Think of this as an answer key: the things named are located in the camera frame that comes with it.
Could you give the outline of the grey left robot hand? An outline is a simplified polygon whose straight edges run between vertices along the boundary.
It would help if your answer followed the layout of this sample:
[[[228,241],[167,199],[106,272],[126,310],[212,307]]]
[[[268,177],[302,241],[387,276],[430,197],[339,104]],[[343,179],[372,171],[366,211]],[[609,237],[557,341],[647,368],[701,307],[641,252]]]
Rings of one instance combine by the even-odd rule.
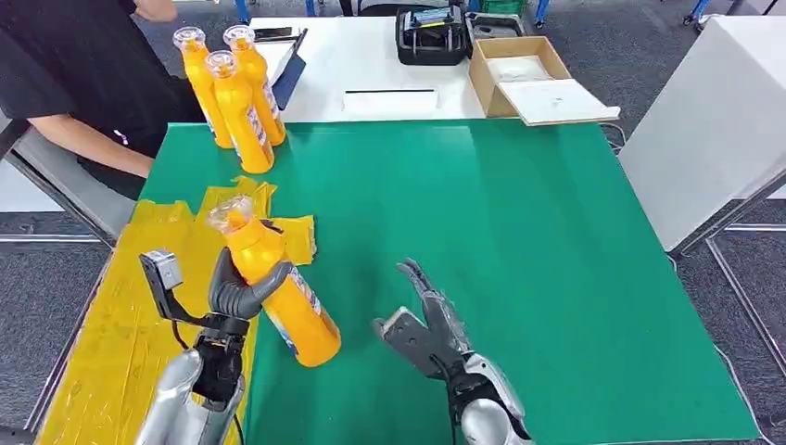
[[[293,269],[292,262],[279,261],[258,283],[250,285],[235,267],[229,248],[224,247],[209,285],[209,309],[229,317],[251,320],[262,311],[263,303],[272,298]]]

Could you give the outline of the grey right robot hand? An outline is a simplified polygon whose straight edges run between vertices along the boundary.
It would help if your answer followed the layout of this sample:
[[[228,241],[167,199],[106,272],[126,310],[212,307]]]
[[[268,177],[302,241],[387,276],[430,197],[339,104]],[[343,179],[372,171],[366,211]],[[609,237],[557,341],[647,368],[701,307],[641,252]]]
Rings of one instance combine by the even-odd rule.
[[[444,375],[438,369],[441,364],[450,370],[463,367],[472,348],[452,303],[416,261],[406,259],[397,269],[410,280],[424,319],[402,307],[391,332],[394,349],[431,378]]]

